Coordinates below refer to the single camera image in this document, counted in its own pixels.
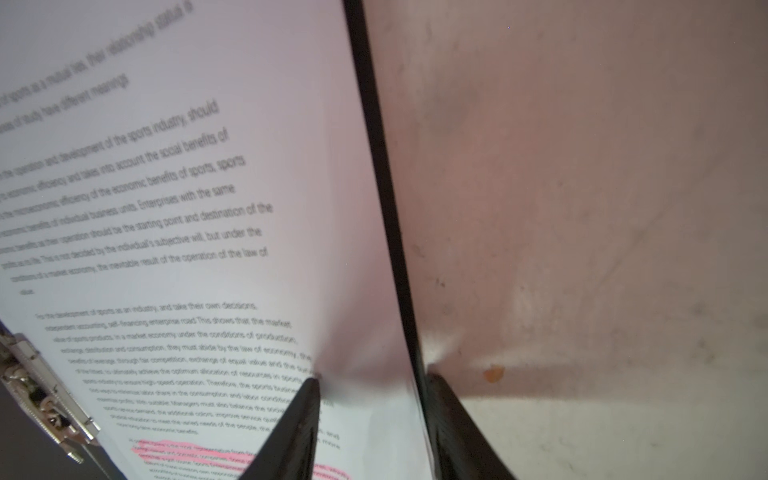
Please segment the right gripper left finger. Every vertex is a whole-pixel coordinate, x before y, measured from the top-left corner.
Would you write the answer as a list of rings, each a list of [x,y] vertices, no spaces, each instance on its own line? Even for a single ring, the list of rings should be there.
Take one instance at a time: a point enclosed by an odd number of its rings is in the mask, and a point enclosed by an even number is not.
[[[321,407],[320,382],[306,379],[240,480],[311,480]]]

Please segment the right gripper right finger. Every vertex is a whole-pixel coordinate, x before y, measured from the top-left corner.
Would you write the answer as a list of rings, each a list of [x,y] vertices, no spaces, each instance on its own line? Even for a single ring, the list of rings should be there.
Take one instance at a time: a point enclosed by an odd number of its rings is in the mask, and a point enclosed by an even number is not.
[[[427,423],[437,479],[515,480],[447,381],[427,375]]]

